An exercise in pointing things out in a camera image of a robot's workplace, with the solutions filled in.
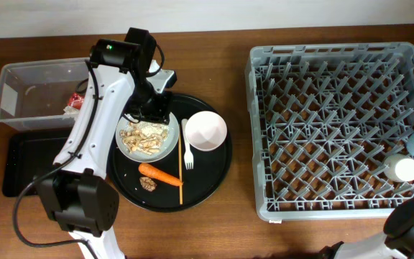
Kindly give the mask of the pink bowl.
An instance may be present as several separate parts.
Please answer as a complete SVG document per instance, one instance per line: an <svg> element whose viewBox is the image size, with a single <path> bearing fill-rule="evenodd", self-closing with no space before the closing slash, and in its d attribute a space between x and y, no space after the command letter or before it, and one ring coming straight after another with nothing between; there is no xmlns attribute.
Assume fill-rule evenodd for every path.
<svg viewBox="0 0 414 259"><path fill-rule="evenodd" d="M197 150L209 152L224 143L228 128L219 114L201 111L187 120L184 133L191 146Z"/></svg>

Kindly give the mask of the red snack wrapper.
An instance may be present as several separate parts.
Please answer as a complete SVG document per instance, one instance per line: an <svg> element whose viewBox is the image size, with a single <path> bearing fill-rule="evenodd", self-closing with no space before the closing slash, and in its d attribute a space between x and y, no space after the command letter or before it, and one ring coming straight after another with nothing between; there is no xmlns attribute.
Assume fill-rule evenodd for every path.
<svg viewBox="0 0 414 259"><path fill-rule="evenodd" d="M64 114L77 114L80 111L83 102L83 96L73 93L68 100L67 106L63 109Z"/></svg>

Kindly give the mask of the grey dishwasher rack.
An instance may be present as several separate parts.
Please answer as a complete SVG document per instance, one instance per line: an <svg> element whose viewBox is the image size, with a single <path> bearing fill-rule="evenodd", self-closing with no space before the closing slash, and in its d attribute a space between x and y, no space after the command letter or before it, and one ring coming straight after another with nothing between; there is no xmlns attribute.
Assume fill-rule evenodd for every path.
<svg viewBox="0 0 414 259"><path fill-rule="evenodd" d="M413 133L413 44L254 47L245 81L261 220L387 217L414 197L384 164Z"/></svg>

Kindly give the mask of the cream cup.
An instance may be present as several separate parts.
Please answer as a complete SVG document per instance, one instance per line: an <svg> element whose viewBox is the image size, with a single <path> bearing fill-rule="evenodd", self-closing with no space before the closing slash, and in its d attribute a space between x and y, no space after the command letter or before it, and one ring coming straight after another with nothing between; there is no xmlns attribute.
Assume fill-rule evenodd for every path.
<svg viewBox="0 0 414 259"><path fill-rule="evenodd" d="M385 158L387 166L385 175L394 182L414 180L414 160L402 154L394 154Z"/></svg>

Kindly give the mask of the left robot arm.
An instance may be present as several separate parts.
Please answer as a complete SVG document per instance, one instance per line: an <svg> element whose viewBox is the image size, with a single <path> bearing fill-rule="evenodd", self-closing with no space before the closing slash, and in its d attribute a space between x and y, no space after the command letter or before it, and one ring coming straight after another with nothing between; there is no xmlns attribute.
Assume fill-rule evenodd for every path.
<svg viewBox="0 0 414 259"><path fill-rule="evenodd" d="M100 39L85 63L85 101L53 170L36 177L47 217L72 237L85 258L123 258L113 224L119 193L106 182L111 144L120 119L169 122L174 71L154 68L160 49L145 29L130 28L122 41Z"/></svg>

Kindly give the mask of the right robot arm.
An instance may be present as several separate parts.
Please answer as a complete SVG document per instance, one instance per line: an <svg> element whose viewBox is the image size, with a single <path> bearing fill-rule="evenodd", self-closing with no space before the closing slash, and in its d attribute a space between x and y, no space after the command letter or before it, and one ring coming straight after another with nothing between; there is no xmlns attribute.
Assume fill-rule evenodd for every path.
<svg viewBox="0 0 414 259"><path fill-rule="evenodd" d="M414 133L406 143L407 151L414 156ZM393 173L411 173L411 164L404 159L387 158ZM399 205L387 218L383 231L368 239L325 246L316 258L414 258L414 197Z"/></svg>

